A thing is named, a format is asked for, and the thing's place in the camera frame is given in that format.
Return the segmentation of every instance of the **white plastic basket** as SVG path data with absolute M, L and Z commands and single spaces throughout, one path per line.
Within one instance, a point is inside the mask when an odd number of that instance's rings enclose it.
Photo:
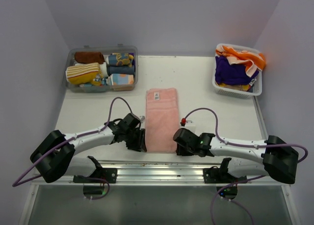
M 219 45 L 217 45 L 217 47 L 219 47 L 221 45 L 230 46 L 237 51 L 246 50 L 246 51 L 253 52 L 253 53 L 260 53 L 258 50 L 251 49 L 249 47 L 238 46 L 238 45 L 219 44 Z M 250 92 L 245 92 L 245 91 L 239 91 L 239 90 L 219 87 L 218 85 L 216 85 L 216 82 L 215 82 L 216 61 L 215 61 L 214 68 L 215 69 L 214 69 L 213 76 L 212 76 L 212 84 L 214 86 L 215 93 L 221 94 L 221 95 L 227 95 L 227 96 L 231 96 L 231 97 L 235 97 L 235 98 L 239 98 L 239 99 L 248 99 L 252 96 L 258 96 L 262 93 L 262 72 L 260 72 L 257 75 L 257 80 L 255 81 L 254 86 L 253 86 L 253 92 L 250 93 Z

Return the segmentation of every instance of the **white table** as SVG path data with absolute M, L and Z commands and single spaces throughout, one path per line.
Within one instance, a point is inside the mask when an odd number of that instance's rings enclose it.
M 115 97 L 123 97 L 137 116 L 145 115 L 146 91 L 151 88 L 178 90 L 180 117 L 198 107 L 209 107 L 219 117 L 221 136 L 260 140 L 262 138 L 253 99 L 242 100 L 218 95 L 211 84 L 214 66 L 213 57 L 139 56 L 139 78 L 136 88 L 127 92 L 97 94 L 67 91 L 56 129 L 62 133 L 86 131 L 106 122 L 109 106 Z M 114 104 L 112 120 L 123 118 L 127 106 L 120 100 Z M 196 124 L 196 134 L 214 133 L 215 119 L 208 111 L 199 111 L 190 116 Z M 128 150 L 125 143 L 99 146 L 78 156 L 94 156 L 98 160 L 220 163 L 223 157 L 182 157 L 175 154 L 143 153 Z

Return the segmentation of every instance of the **pile of towels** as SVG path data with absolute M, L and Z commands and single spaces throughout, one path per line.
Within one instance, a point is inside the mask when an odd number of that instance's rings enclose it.
M 262 53 L 236 51 L 221 45 L 216 49 L 215 81 L 220 87 L 252 92 L 257 75 L 266 66 Z
M 91 86 L 113 86 L 113 89 L 127 90 L 134 83 L 135 61 L 132 53 L 113 53 L 105 57 L 101 52 L 76 52 L 75 64 L 66 70 L 69 83 L 81 88 Z

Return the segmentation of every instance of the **purple towel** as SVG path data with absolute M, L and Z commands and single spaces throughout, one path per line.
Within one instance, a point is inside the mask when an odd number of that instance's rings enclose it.
M 244 65 L 230 65 L 227 58 L 224 56 L 216 58 L 216 74 L 215 80 L 218 84 L 224 83 L 228 85 L 246 85 L 251 82 L 258 74 L 255 71 L 252 77 L 248 77 L 245 73 Z

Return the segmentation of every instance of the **towel label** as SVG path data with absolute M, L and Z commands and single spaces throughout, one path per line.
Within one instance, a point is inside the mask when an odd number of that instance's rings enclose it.
M 154 93 L 154 100 L 159 100 L 159 93 Z

